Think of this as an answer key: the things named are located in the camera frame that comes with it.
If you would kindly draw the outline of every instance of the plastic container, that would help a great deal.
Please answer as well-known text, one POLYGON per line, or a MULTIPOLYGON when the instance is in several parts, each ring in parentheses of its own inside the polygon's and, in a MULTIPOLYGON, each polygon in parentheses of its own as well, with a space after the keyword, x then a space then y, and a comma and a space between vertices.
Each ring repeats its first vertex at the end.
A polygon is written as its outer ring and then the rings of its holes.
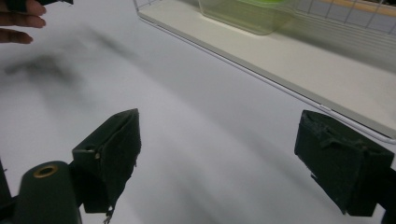
POLYGON ((199 0, 204 16, 255 35, 269 35, 291 18, 290 0, 199 0))

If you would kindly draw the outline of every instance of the white surface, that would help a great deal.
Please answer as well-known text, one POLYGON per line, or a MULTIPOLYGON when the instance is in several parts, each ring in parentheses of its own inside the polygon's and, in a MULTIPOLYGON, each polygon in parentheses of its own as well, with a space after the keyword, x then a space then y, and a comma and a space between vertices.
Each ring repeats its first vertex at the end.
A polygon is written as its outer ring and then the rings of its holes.
POLYGON ((294 156, 312 107, 139 21, 127 0, 48 10, 35 44, 0 47, 0 156, 14 195, 24 172, 70 162, 103 121, 137 107, 142 153, 111 223, 379 223, 380 208, 341 215, 294 156))
MULTIPOLYGON (((315 35, 323 38, 331 36, 332 41, 338 41, 336 45, 342 46, 341 48, 355 46, 358 49, 358 52, 348 52, 347 55, 345 52, 333 52, 305 43, 295 36, 280 33, 268 36, 248 34, 205 18, 197 4, 190 0, 158 1, 150 7, 143 7, 139 13, 143 18, 204 48, 371 129, 396 138, 396 104, 393 100, 396 97, 393 88, 396 85, 396 70, 392 60, 395 55, 391 53, 395 41, 389 42, 389 46, 382 50, 384 46, 378 43, 382 39, 365 41, 363 33, 348 39, 349 34, 339 34, 340 30, 320 27, 315 31, 318 33, 315 35), (351 53, 373 54, 374 59, 371 61, 375 61, 374 55, 378 55, 381 60, 384 58, 393 66, 389 70, 383 64, 373 66, 367 64, 367 59, 364 62, 356 60, 361 58, 360 55, 350 57, 351 53)), ((302 27, 296 21, 289 22, 287 27, 286 30, 301 28, 308 32, 316 29, 313 24, 302 27)))

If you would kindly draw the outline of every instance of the white table surface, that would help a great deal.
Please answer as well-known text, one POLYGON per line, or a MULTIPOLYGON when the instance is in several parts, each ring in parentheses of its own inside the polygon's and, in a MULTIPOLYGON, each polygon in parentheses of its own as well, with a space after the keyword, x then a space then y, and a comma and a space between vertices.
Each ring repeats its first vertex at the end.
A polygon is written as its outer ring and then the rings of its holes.
POLYGON ((13 195, 24 172, 70 162, 108 117, 137 107, 142 153, 111 223, 380 222, 381 208, 343 216, 293 154, 301 112, 314 108, 139 21, 129 0, 48 11, 34 44, 0 46, 13 195))

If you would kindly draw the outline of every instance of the human hand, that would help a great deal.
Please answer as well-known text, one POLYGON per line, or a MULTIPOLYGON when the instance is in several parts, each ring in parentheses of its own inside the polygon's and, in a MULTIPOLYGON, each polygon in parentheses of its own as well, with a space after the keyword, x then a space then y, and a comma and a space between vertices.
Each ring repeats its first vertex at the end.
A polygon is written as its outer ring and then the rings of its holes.
MULTIPOLYGON (((6 0, 0 0, 0 26, 42 28, 46 22, 40 18, 46 9, 36 0, 26 0, 27 12, 10 12, 6 0)), ((0 28, 0 43, 30 44, 33 38, 24 32, 0 28)))

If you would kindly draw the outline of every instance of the black object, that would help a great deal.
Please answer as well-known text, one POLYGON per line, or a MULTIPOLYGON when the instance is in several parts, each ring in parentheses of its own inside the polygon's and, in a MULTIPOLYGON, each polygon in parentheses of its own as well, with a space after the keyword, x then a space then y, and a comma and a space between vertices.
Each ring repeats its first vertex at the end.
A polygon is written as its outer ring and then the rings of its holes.
MULTIPOLYGON (((45 6, 56 2, 67 2, 73 5, 73 0, 36 0, 41 5, 45 6)), ((6 0, 8 10, 16 12, 26 12, 26 0, 6 0)))
POLYGON ((394 216, 396 178, 389 150, 333 118, 304 111, 295 154, 343 213, 370 217, 380 203, 386 217, 394 216))
POLYGON ((81 223, 65 162, 43 163, 23 176, 13 223, 81 223))
POLYGON ((132 109, 91 133, 73 149, 69 165, 52 161, 27 172, 18 198, 11 198, 1 172, 0 193, 7 197, 0 201, 0 223, 14 217, 15 224, 77 224, 82 203, 87 213, 106 213, 108 223, 140 148, 139 114, 132 109))

